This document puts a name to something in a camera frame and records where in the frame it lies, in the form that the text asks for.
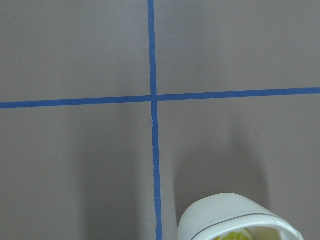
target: floor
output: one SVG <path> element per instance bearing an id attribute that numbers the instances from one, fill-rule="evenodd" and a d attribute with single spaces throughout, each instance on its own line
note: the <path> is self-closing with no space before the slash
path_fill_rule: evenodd
<path id="1" fill-rule="evenodd" d="M 0 2 L 0 239 L 174 240 L 248 197 L 320 214 L 318 1 Z"/>

